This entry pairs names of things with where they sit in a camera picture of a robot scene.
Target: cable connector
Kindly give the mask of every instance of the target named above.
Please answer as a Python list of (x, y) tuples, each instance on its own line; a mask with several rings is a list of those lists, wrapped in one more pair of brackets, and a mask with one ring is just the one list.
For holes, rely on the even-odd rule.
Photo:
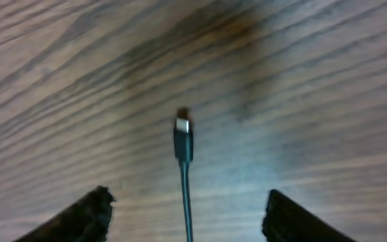
[(194, 158), (194, 133), (191, 122), (186, 118), (176, 118), (174, 125), (174, 154), (182, 162), (189, 163)]

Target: black cable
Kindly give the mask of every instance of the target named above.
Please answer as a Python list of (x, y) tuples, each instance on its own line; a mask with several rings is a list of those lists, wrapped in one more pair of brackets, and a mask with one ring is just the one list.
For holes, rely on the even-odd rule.
[(174, 127), (174, 153), (179, 160), (181, 173), (181, 191), (183, 194), (183, 209), (187, 242), (193, 242), (191, 200), (189, 197), (189, 163), (194, 157), (194, 134), (188, 119), (177, 118)]

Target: wood grain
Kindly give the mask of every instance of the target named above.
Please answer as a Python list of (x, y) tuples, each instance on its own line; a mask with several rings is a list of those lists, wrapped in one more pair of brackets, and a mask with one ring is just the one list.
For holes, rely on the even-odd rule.
[(96, 185), (110, 241), (263, 241), (276, 188), (387, 241), (387, 0), (0, 1), (0, 241)]

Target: wooden table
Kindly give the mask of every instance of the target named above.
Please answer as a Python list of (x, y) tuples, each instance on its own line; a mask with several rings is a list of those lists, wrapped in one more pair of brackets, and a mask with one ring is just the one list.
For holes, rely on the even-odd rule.
[(386, 0), (0, 1), (0, 241), (96, 185), (109, 241), (264, 241), (276, 188), (387, 241)]

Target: metal connector tip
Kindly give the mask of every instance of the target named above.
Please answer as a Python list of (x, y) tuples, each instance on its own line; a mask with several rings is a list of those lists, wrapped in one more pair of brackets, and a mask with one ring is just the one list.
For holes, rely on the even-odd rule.
[(188, 133), (189, 132), (189, 120), (186, 120), (184, 118), (176, 118), (175, 128), (178, 131)]

